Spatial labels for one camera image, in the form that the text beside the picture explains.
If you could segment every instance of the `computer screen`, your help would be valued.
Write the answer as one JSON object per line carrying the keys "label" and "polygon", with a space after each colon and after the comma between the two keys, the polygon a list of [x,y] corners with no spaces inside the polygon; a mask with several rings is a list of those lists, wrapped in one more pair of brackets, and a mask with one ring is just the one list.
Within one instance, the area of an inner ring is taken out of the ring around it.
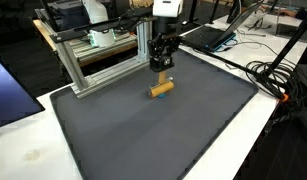
{"label": "computer screen", "polygon": [[44,107],[0,60],[0,127],[43,110]]}

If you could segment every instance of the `table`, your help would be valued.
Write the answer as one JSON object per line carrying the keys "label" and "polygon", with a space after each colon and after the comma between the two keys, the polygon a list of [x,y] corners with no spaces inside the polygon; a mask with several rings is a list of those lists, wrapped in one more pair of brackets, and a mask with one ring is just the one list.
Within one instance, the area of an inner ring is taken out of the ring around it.
{"label": "table", "polygon": [[[221,28],[227,26],[224,23],[226,18],[218,19],[214,26]],[[268,16],[265,22],[274,22],[273,18],[273,16]],[[265,33],[267,37],[264,39],[252,37],[252,39],[265,42],[277,52],[287,42],[286,39],[274,37],[267,31],[261,30],[256,33]],[[293,63],[297,63],[305,46],[305,43],[297,43],[296,47],[292,49],[292,53],[295,55],[289,54],[287,58]],[[245,74],[240,70],[230,70],[222,62],[194,53],[188,47],[181,47],[181,49],[246,79]],[[219,55],[240,64],[246,64],[256,59],[272,61],[276,57],[264,47],[260,52],[258,51],[239,45],[230,51],[219,53]],[[0,128],[0,180],[81,179],[52,109],[49,100],[50,94],[38,98],[46,108],[44,112]],[[257,93],[216,139],[185,177],[185,180],[233,179],[275,109],[277,102],[278,100],[262,91]],[[27,160],[25,155],[32,150],[38,151],[40,156],[36,160]]]}

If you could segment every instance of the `workbench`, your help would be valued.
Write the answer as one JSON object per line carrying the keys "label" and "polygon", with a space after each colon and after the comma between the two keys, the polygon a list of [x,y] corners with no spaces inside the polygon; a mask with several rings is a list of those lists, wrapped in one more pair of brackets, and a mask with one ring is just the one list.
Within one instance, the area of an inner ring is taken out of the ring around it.
{"label": "workbench", "polygon": [[[264,22],[274,25],[276,18],[276,16],[267,15]],[[214,21],[213,26],[227,27],[226,19],[227,16]],[[290,17],[281,17],[280,22],[298,25],[301,21]],[[275,26],[270,30],[251,31],[252,33],[265,34],[266,37],[252,36],[248,38],[265,43],[276,52],[280,52],[288,40],[275,37],[272,33],[274,31]],[[286,58],[297,64],[306,45],[306,43],[298,42]],[[224,63],[196,53],[189,47],[181,46],[180,48],[220,69],[248,80],[241,70],[229,68]],[[218,55],[241,65],[254,60],[272,62],[276,57],[265,47],[255,48],[247,45],[236,46],[230,51]],[[46,109],[44,112],[0,128],[0,180],[81,179],[52,108],[49,99],[51,93],[38,98]],[[277,103],[277,99],[259,91],[217,137],[184,179],[233,179],[275,110]],[[26,157],[32,152],[38,152],[39,157],[28,160]]]}

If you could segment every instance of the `black mat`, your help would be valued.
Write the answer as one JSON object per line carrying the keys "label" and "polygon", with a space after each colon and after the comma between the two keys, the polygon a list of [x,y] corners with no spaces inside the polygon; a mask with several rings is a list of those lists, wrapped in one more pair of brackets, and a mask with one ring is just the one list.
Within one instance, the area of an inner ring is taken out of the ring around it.
{"label": "black mat", "polygon": [[156,76],[140,70],[81,100],[70,88],[51,96],[85,179],[181,179],[256,94],[252,84],[179,51],[175,88],[150,99]]}

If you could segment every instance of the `black stand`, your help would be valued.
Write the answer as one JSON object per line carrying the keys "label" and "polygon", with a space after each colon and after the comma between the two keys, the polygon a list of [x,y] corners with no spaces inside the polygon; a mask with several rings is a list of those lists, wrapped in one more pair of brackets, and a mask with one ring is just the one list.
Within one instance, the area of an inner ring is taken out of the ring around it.
{"label": "black stand", "polygon": [[193,0],[192,2],[192,6],[191,6],[191,12],[190,12],[190,17],[188,21],[183,21],[182,22],[182,28],[184,28],[186,25],[188,24],[195,24],[195,25],[201,25],[200,23],[197,23],[196,21],[198,21],[198,18],[194,18],[194,14],[195,14],[195,9],[196,9],[196,4],[197,4],[197,0]]}
{"label": "black stand", "polygon": [[214,4],[212,16],[211,16],[211,18],[210,18],[210,24],[213,24],[214,16],[215,16],[215,13],[216,13],[216,11],[217,11],[217,7],[219,6],[219,2],[220,2],[220,0],[216,0],[216,2],[215,2],[215,4]]}
{"label": "black stand", "polygon": [[302,37],[302,35],[306,31],[307,31],[307,17],[305,20],[302,21],[302,23],[299,26],[299,29],[295,32],[295,34],[292,36],[289,42],[285,45],[280,54],[275,58],[275,60],[271,64],[271,67],[263,73],[269,76],[274,71],[274,69],[282,62],[285,56],[289,53],[289,51],[293,48],[296,42]]}
{"label": "black stand", "polygon": [[238,6],[238,0],[234,0],[232,8],[230,10],[230,14],[227,17],[226,23],[231,24],[233,20],[240,14],[240,6]]}
{"label": "black stand", "polygon": [[48,21],[49,21],[49,23],[50,23],[52,29],[53,29],[55,32],[59,32],[60,29],[59,29],[58,25],[56,24],[56,22],[55,22],[55,20],[54,20],[54,17],[53,17],[53,14],[52,14],[51,10],[50,10],[49,5],[46,3],[45,0],[40,0],[40,2],[41,2],[41,4],[42,4],[42,6],[44,7],[45,12],[46,12],[47,15],[49,16]]}
{"label": "black stand", "polygon": [[276,6],[276,4],[277,4],[278,1],[279,1],[279,0],[274,0],[274,1],[273,1],[272,7],[271,7],[271,9],[270,9],[270,12],[274,11],[275,6]]}

